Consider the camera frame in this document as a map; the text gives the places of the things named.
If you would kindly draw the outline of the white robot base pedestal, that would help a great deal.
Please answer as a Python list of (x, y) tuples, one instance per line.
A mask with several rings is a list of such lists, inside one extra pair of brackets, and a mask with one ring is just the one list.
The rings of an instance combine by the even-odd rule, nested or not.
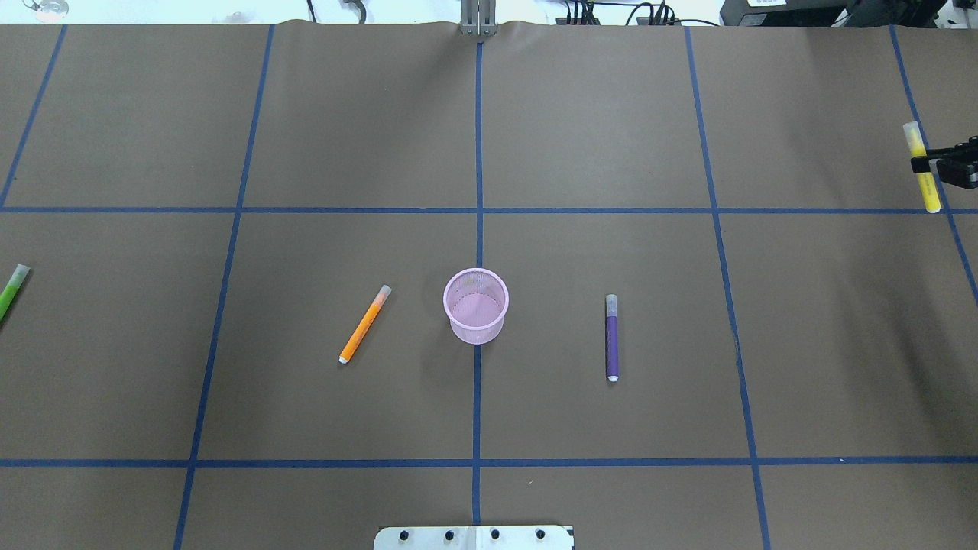
[(374, 549), (574, 549), (573, 528), (559, 525), (391, 526)]

